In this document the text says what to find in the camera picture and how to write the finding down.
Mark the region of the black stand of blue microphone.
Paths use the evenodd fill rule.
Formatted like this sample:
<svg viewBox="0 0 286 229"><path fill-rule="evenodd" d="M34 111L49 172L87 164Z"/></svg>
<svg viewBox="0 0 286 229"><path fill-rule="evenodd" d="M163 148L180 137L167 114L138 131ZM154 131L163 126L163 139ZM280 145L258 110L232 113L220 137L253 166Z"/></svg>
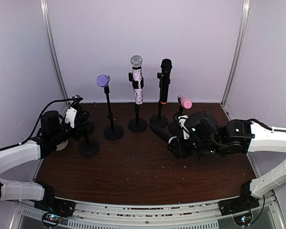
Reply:
<svg viewBox="0 0 286 229"><path fill-rule="evenodd" d="M95 130L95 125L90 120L85 121L85 127L86 127L87 134L91 134Z"/></svg>

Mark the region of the black microphone with white band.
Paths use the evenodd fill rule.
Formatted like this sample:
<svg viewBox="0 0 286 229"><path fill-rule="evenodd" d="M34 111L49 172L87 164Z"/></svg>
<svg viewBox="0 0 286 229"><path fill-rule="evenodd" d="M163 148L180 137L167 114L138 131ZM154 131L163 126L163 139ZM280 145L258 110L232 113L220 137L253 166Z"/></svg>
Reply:
<svg viewBox="0 0 286 229"><path fill-rule="evenodd" d="M170 144L170 142L174 138L176 138L176 136L172 136L172 135L166 133L164 130L158 128L157 126L149 125L149 128L155 135L157 135L160 139L162 139L167 144Z"/></svg>

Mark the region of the black stand of pink microphone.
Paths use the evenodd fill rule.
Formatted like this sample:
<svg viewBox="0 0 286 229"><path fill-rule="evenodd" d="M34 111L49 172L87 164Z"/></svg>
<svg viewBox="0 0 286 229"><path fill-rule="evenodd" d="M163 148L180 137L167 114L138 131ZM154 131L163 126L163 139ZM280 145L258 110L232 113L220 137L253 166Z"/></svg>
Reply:
<svg viewBox="0 0 286 229"><path fill-rule="evenodd" d="M173 115L173 120L168 125L168 130L172 135L182 135L183 131L177 123L177 117L182 115L184 108L182 105L179 105L178 111Z"/></svg>

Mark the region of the black stand of purple microphone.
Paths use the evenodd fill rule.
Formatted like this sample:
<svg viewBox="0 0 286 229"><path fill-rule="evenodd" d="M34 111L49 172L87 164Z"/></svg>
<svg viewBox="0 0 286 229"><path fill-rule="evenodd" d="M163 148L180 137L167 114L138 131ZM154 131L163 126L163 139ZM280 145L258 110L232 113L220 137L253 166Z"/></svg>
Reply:
<svg viewBox="0 0 286 229"><path fill-rule="evenodd" d="M106 95L107 107L108 107L107 118L110 121L110 125L105 128L103 135L107 140L118 140L122 138L124 134L124 130L120 125L114 124L113 113L112 113L110 97L109 97L109 93L110 93L109 86L104 87L104 92Z"/></svg>

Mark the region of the purple microphone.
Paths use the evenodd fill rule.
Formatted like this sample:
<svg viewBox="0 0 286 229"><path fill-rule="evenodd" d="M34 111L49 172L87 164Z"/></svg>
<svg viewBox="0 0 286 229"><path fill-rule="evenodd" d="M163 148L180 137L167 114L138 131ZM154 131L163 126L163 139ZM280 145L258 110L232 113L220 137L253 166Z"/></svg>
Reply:
<svg viewBox="0 0 286 229"><path fill-rule="evenodd" d="M110 83L110 76L107 74L101 73L96 77L96 83L99 87L106 87Z"/></svg>

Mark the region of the pink microphone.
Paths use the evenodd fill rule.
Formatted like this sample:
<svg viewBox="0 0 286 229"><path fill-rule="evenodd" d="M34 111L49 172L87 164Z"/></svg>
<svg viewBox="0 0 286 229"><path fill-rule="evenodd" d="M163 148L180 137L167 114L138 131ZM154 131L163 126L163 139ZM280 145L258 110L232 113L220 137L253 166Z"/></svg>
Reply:
<svg viewBox="0 0 286 229"><path fill-rule="evenodd" d="M177 101L180 104L180 106L184 109L190 109L192 107L192 102L187 97L178 95Z"/></svg>

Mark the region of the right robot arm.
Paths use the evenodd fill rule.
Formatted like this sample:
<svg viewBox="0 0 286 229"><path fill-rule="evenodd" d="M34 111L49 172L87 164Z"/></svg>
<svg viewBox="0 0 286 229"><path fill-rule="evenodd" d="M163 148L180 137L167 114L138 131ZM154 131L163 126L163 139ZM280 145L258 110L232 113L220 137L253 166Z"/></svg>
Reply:
<svg viewBox="0 0 286 229"><path fill-rule="evenodd" d="M190 154L217 154L222 157L232 154L276 152L286 154L286 128L268 126L256 119L233 119L225 126L207 111L190 116L174 115L182 136L171 136L167 147L176 158L184 159ZM286 182L286 158L261 177L242 187L242 195L235 199L238 210L246 210L254 198Z"/></svg>

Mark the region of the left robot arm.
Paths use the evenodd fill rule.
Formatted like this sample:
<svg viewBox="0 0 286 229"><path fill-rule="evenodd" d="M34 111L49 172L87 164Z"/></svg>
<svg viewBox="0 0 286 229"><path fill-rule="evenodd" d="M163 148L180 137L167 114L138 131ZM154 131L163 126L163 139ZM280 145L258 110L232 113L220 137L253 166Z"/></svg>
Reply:
<svg viewBox="0 0 286 229"><path fill-rule="evenodd" d="M70 138L80 140L90 117L89 112L69 108L64 116L58 111L47 111L40 117L38 135L26 143L0 149L0 174L25 164L48 157ZM18 182L0 178L0 202L10 200L36 201L49 212L59 208L54 189L42 182Z"/></svg>

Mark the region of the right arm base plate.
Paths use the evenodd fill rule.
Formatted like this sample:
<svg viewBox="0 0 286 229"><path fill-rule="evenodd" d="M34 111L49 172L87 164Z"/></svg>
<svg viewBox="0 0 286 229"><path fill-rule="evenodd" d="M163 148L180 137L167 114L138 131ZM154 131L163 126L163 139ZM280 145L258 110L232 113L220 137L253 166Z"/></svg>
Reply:
<svg viewBox="0 0 286 229"><path fill-rule="evenodd" d="M248 211L259 206L259 199L256 198L232 198L218 202L222 216Z"/></svg>

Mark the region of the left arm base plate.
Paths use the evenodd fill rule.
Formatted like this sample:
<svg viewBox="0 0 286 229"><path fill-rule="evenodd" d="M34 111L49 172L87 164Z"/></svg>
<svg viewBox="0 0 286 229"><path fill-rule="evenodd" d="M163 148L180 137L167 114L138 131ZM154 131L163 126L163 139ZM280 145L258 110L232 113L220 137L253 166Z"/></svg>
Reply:
<svg viewBox="0 0 286 229"><path fill-rule="evenodd" d="M53 203L44 200L33 200L34 207L43 211L55 213L58 216L67 218L72 217L76 203L70 200L55 198Z"/></svg>

